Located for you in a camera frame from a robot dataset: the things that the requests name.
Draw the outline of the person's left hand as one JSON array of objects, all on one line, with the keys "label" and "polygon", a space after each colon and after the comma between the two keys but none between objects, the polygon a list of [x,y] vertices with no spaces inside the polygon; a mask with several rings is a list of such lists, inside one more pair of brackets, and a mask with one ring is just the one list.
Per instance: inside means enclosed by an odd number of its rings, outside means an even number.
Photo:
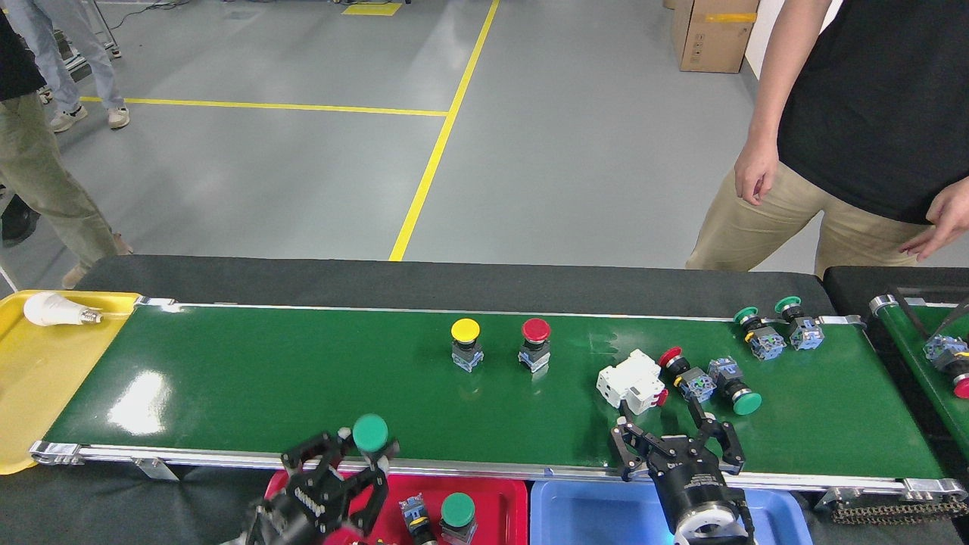
[{"label": "person's left hand", "polygon": [[932,226],[899,246],[899,253],[914,256],[917,262],[923,262],[967,231],[968,177],[940,191],[925,218]]}]

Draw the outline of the person's right hand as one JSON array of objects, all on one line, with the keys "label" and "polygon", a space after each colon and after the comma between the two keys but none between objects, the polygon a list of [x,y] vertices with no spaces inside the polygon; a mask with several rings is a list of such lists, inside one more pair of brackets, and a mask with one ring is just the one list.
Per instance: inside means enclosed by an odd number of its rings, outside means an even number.
[{"label": "person's right hand", "polygon": [[772,189],[777,165],[776,138],[748,138],[734,164],[737,197],[751,206],[761,206]]}]

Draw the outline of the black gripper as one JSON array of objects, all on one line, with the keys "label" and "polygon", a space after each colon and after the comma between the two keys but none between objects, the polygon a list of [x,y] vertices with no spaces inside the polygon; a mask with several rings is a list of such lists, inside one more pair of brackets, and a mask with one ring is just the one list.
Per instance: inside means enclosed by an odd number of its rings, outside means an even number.
[{"label": "black gripper", "polygon": [[[367,468],[343,477],[337,466],[352,447],[352,431],[338,430],[335,434],[321,432],[282,452],[282,465],[288,476],[285,487],[297,484],[298,477],[324,478],[327,472],[335,477],[335,483],[328,487],[295,487],[271,500],[260,500],[245,525],[245,544],[322,544],[340,528],[370,534],[390,493],[388,470],[400,445],[388,443],[377,452],[364,454]],[[306,473],[304,463],[317,458],[317,469]],[[370,492],[366,506],[351,513],[351,500],[366,491]]]},{"label": "black gripper", "polygon": [[[698,431],[687,438],[687,445],[667,447],[663,439],[637,427],[627,401],[620,401],[620,416],[609,436],[621,459],[620,477],[630,482],[646,472],[669,525],[745,525],[745,494],[727,486],[722,473],[737,475],[746,462],[734,426],[709,416],[693,397],[687,407]],[[710,438],[721,448],[720,461],[707,449]]]}]

